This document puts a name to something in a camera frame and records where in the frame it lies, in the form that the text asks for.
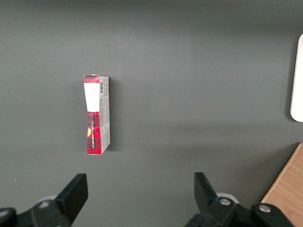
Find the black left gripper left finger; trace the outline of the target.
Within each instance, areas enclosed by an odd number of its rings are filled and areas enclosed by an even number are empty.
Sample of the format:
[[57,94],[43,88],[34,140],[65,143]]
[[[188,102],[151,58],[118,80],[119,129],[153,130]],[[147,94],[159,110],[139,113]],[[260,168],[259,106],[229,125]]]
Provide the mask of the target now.
[[43,200],[30,210],[33,226],[72,226],[87,199],[87,175],[77,174],[55,199]]

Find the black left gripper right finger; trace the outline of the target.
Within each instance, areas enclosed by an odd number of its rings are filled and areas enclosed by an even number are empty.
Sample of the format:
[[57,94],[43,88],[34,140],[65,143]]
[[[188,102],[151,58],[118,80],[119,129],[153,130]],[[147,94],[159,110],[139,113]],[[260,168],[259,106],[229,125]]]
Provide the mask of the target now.
[[185,227],[230,227],[237,206],[229,198],[219,197],[203,172],[194,175],[194,196],[199,209]]

